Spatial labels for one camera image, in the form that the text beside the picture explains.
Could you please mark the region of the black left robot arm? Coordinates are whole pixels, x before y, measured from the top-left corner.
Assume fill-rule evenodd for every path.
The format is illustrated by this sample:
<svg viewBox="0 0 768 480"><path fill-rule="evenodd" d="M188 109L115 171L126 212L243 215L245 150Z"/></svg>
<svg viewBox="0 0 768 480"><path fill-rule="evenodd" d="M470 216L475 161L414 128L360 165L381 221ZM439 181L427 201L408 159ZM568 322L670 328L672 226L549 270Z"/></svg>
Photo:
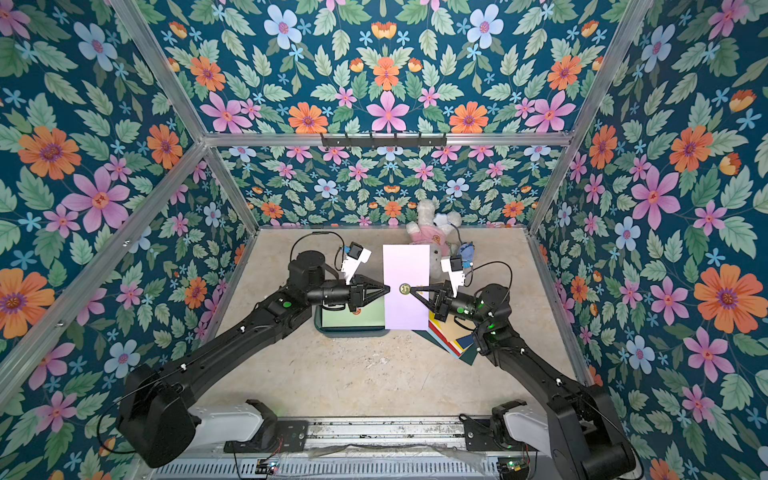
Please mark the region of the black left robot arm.
<svg viewBox="0 0 768 480"><path fill-rule="evenodd" d="M208 444L274 449L277 416L263 403L199 408L197 401L246 360L293 333L314 308L356 311L389 291L365 275L341 276L318 251L300 253L288 265L285 284L235 326L159 369L142 365L131 372L119 402L118 431L150 468Z"/></svg>

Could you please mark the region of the lavender envelope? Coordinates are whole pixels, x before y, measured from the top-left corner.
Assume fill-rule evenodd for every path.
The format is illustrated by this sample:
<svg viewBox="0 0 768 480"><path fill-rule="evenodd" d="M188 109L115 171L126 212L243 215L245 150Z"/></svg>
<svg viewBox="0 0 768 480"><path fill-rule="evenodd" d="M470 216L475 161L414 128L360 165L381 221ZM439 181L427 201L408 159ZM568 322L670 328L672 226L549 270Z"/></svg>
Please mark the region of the lavender envelope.
<svg viewBox="0 0 768 480"><path fill-rule="evenodd" d="M384 297L385 328L424 331L428 328L428 308L417 299L415 287L430 282L428 245L384 245L383 283L390 287Z"/></svg>

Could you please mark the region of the black hook rail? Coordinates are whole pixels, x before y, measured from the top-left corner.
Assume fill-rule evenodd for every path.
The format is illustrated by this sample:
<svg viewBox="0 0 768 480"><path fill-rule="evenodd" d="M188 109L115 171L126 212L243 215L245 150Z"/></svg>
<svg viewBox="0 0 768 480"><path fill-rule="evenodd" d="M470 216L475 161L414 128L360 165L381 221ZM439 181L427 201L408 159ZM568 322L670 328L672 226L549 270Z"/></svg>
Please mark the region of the black hook rail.
<svg viewBox="0 0 768 480"><path fill-rule="evenodd" d="M329 134L320 135L323 147L359 147L363 149L378 147L444 147L448 145L446 135L416 134Z"/></svg>

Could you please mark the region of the navy blue envelope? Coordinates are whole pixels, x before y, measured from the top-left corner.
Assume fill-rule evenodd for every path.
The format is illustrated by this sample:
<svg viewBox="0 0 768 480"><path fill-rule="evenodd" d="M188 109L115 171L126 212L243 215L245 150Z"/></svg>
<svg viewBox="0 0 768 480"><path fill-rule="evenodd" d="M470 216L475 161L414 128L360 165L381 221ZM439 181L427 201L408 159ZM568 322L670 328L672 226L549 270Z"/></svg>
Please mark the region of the navy blue envelope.
<svg viewBox="0 0 768 480"><path fill-rule="evenodd" d="M462 337L457 337L452 341L452 344L458 352L458 355L462 356L464 352L474 344L474 339L471 334L468 334Z"/></svg>

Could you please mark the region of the blue faceted toy figure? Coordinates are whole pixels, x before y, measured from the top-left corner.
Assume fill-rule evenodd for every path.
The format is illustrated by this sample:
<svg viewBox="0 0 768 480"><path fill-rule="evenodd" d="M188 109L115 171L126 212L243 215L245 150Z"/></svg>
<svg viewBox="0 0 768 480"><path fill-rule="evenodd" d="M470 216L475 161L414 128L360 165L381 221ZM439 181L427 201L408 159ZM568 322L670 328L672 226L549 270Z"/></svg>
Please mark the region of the blue faceted toy figure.
<svg viewBox="0 0 768 480"><path fill-rule="evenodd" d="M462 259L462 266L464 269L469 269L474 264L475 258L475 245L473 242L464 242L459 247L459 254Z"/></svg>

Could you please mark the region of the dark green envelope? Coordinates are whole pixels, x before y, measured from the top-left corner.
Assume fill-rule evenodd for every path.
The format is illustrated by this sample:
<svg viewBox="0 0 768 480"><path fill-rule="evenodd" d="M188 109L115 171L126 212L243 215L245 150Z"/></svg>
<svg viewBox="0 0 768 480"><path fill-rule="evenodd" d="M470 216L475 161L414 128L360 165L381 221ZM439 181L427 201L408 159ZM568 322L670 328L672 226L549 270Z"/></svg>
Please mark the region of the dark green envelope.
<svg viewBox="0 0 768 480"><path fill-rule="evenodd" d="M453 357L467 365L472 365L474 363L478 351L474 346L474 338L469 332L465 332L465 336L458 337L454 340L446 339L440 332L432 329L427 330L426 333L428 334L428 338L435 345L443 348Z"/></svg>

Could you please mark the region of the light green envelope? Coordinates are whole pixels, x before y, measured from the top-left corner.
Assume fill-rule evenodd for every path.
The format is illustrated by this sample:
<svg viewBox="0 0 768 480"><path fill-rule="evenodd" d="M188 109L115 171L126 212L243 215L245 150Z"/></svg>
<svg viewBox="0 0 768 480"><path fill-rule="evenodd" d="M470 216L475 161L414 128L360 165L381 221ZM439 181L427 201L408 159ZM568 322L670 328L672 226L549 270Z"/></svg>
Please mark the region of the light green envelope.
<svg viewBox="0 0 768 480"><path fill-rule="evenodd" d="M321 311L323 329L361 330L385 327L385 300L378 299L355 311L344 307L339 311Z"/></svg>

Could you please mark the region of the white plush bunny pink shirt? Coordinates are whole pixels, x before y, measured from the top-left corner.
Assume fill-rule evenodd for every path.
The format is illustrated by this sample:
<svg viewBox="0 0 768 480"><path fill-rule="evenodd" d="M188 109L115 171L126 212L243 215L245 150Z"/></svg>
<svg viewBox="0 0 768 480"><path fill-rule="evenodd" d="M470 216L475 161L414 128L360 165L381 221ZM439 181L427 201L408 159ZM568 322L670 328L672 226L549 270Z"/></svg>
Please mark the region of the white plush bunny pink shirt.
<svg viewBox="0 0 768 480"><path fill-rule="evenodd" d="M422 200L416 207L417 218L406 225L413 244L427 244L437 248L441 256L456 254L462 245L458 212L438 213L432 200Z"/></svg>

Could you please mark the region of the red envelope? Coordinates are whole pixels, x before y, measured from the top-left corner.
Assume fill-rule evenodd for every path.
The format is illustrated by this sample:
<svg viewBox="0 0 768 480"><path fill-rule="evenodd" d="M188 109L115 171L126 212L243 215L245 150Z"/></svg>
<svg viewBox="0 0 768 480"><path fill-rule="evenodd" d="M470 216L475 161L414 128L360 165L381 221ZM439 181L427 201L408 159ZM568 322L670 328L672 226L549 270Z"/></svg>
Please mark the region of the red envelope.
<svg viewBox="0 0 768 480"><path fill-rule="evenodd" d="M441 330L439 329L433 329L430 327L427 330L427 333L446 351L453 354L455 357L459 358L461 356L458 355L458 352L456 351L455 347L452 344L453 340L448 339Z"/></svg>

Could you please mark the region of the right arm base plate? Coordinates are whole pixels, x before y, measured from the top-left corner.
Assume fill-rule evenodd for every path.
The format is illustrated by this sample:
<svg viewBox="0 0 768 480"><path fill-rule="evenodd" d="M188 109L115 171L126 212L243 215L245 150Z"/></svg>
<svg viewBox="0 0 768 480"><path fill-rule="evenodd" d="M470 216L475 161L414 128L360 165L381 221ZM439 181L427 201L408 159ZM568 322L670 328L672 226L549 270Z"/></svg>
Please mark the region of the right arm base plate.
<svg viewBox="0 0 768 480"><path fill-rule="evenodd" d="M464 429L465 448L468 451L520 451L523 444L514 440L493 418L474 418L460 414Z"/></svg>

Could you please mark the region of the small green circuit board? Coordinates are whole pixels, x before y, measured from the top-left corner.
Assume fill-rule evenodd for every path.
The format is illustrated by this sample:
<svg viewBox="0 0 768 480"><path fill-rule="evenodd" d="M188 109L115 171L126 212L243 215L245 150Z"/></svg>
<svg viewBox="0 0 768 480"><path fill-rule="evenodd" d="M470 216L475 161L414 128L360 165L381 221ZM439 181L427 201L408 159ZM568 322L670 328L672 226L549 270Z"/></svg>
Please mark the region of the small green circuit board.
<svg viewBox="0 0 768 480"><path fill-rule="evenodd" d="M279 468L279 462L271 459L259 459L254 467L254 473L258 475L275 475Z"/></svg>

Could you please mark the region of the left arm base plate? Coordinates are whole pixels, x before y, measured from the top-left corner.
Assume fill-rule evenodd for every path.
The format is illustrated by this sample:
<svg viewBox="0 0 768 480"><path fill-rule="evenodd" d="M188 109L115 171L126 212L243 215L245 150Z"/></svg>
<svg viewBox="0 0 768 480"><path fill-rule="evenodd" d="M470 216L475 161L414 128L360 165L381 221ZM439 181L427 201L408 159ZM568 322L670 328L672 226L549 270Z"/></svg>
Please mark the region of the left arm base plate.
<svg viewBox="0 0 768 480"><path fill-rule="evenodd" d="M302 452L308 439L308 428L306 420L270 420L250 440L226 442L224 451L237 454Z"/></svg>

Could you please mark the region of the teal storage box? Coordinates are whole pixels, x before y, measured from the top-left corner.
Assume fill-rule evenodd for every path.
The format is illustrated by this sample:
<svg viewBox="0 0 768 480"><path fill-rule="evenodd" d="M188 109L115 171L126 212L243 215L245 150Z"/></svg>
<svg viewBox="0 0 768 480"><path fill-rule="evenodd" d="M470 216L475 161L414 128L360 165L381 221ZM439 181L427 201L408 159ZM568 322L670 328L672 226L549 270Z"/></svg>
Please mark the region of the teal storage box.
<svg viewBox="0 0 768 480"><path fill-rule="evenodd" d="M378 299L354 312L346 306L340 310L314 308L314 326L329 338L380 337L388 333L385 328L385 302Z"/></svg>

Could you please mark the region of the cream yellow envelope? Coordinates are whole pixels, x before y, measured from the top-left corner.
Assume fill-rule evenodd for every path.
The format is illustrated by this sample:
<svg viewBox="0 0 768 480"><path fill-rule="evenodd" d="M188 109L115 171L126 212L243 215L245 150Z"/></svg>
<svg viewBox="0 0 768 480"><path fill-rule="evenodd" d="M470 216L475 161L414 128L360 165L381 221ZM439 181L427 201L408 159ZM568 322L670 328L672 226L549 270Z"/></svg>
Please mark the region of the cream yellow envelope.
<svg viewBox="0 0 768 480"><path fill-rule="evenodd" d="M431 314L429 318L429 328L430 327L433 329L441 330L442 333L451 340L454 340L457 337L465 336L465 332L469 332L471 334L470 330L463 328L456 322L456 319L453 315L449 315L444 321L439 321L434 318L433 314Z"/></svg>

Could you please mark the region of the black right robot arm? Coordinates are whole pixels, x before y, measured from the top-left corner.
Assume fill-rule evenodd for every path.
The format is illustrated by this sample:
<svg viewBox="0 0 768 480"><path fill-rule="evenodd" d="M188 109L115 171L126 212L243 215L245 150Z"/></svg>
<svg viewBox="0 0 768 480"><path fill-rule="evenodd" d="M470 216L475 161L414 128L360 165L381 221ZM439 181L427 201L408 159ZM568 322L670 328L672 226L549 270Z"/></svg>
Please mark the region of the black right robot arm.
<svg viewBox="0 0 768 480"><path fill-rule="evenodd" d="M509 321L507 287L492 283L470 295L446 282L403 284L399 291L419 300L437 320L452 315L474 324L479 354L516 378L544 411L506 407L503 426L513 440L548 454L563 479L618 479L637 468L633 445L606 391L569 378L527 344Z"/></svg>

